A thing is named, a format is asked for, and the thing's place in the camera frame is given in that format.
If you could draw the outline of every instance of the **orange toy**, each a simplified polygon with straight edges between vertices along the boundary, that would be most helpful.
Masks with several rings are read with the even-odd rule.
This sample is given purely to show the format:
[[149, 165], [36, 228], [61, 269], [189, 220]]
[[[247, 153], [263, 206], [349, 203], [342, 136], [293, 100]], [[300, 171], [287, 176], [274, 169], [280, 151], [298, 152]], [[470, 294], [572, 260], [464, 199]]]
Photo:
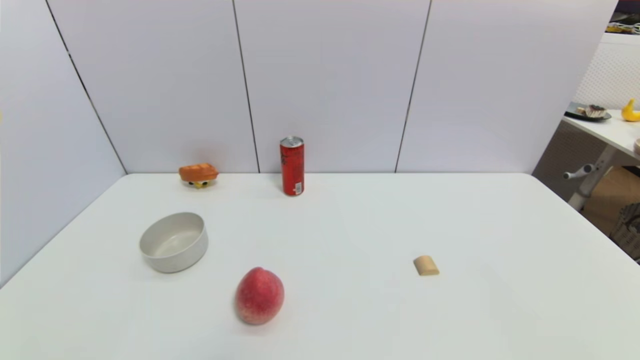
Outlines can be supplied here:
[[211, 181], [216, 179], [219, 174], [218, 170], [208, 163], [181, 167], [178, 169], [178, 173], [182, 181], [186, 181], [198, 189], [211, 184]]

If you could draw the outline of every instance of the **can lid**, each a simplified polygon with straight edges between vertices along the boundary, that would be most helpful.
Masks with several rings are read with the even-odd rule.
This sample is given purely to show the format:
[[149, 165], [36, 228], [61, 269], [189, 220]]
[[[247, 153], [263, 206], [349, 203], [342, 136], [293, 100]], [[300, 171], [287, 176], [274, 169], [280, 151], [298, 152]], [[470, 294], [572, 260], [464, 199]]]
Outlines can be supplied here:
[[280, 145], [284, 147], [299, 147], [302, 146], [305, 142], [297, 137], [297, 136], [287, 136], [286, 138], [280, 141]]

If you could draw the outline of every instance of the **white bowl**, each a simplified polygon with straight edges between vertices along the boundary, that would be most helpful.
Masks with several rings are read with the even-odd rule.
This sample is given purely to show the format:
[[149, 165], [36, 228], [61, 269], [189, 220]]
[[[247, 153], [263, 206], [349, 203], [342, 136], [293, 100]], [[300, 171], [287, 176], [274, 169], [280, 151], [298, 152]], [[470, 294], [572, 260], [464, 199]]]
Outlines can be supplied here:
[[140, 238], [140, 250], [152, 268], [178, 272], [202, 258], [209, 238], [204, 220], [194, 213], [177, 213], [151, 225]]

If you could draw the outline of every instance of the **peach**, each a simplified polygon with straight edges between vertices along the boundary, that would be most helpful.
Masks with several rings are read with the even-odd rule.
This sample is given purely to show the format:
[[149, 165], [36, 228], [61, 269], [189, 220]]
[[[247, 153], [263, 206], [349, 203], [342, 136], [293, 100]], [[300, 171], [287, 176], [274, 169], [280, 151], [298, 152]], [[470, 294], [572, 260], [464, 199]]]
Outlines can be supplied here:
[[236, 311], [246, 323], [260, 325], [273, 319], [284, 302], [282, 281], [261, 267], [251, 269], [238, 285]]

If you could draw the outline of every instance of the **wicker basket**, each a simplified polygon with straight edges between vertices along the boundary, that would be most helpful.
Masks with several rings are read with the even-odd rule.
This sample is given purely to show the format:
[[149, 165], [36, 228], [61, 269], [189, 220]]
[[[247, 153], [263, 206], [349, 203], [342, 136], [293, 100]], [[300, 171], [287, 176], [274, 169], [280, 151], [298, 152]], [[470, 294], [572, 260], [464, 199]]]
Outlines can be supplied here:
[[640, 263], [640, 202], [620, 210], [618, 223], [609, 238], [633, 260]]

